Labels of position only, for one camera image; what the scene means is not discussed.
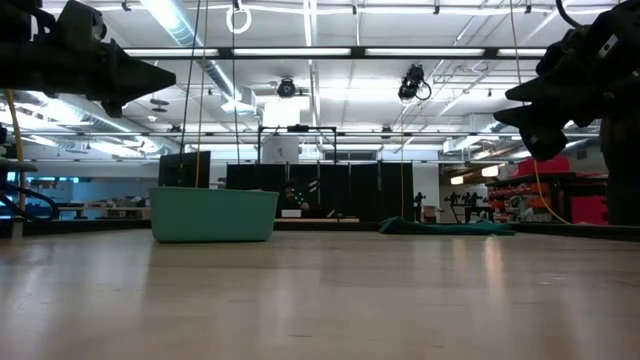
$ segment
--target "green tarp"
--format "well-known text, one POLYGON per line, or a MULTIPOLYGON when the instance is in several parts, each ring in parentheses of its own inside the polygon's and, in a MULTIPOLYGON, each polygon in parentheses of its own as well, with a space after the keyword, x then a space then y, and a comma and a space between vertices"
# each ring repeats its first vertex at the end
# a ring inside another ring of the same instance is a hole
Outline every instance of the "green tarp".
POLYGON ((459 224, 426 225, 407 222, 397 216, 380 223, 382 234, 431 234, 431 235, 513 235, 516 232, 507 224, 459 224))

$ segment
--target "teal plastic bin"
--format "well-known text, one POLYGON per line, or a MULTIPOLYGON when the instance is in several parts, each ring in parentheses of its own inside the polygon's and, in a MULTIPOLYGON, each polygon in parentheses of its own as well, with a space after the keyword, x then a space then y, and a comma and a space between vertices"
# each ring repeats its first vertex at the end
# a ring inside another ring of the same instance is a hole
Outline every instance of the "teal plastic bin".
POLYGON ((151 228, 160 243, 266 241, 278 193, 158 187, 151 192, 151 228))

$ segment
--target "black curtain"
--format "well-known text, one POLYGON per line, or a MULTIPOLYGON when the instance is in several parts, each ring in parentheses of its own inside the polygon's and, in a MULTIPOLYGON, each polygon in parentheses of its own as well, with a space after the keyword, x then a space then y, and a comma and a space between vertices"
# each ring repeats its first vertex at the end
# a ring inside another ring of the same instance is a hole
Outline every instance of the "black curtain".
POLYGON ((329 211, 353 215, 349 165, 320 165, 320 204, 329 211))
POLYGON ((382 220, 378 191, 378 164, 351 165, 351 208, 362 222, 382 220))
POLYGON ((284 164, 260 164, 256 165, 258 188, 264 191, 280 193, 287 182, 286 165, 284 164))
POLYGON ((227 189, 254 190, 258 188, 256 182, 256 167, 253 164, 227 164, 227 189))
POLYGON ((289 181, 294 183, 296 189, 307 194, 305 198, 312 206, 318 205, 318 192, 317 190, 313 191, 317 186, 310 186, 316 180, 318 180, 317 164, 289 165, 289 181))
POLYGON ((227 189, 281 192, 286 183, 285 165, 227 165, 227 189))
POLYGON ((411 163, 381 163, 380 175, 382 218, 404 215, 405 220, 413 221, 413 166, 411 163))

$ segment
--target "gymnastic ring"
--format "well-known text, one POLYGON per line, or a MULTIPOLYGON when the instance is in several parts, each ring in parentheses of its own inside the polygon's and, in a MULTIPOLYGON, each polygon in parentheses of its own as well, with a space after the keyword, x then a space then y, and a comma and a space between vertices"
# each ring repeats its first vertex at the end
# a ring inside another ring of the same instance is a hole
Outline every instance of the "gymnastic ring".
POLYGON ((242 34, 243 32, 249 30, 249 26, 251 26, 251 11, 249 11, 249 9, 235 10, 233 7, 230 7, 229 10, 227 10, 227 28, 229 29, 229 31, 234 34, 242 34), (247 14, 247 20, 241 28, 236 29, 233 26, 233 14, 240 12, 247 14))

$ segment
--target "wooden floor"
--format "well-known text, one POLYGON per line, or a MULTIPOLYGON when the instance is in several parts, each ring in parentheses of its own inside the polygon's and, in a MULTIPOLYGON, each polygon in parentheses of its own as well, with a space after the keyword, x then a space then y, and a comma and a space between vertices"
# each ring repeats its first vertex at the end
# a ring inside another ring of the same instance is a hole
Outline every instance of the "wooden floor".
POLYGON ((640 244, 150 231, 0 246, 0 359, 638 359, 640 244))

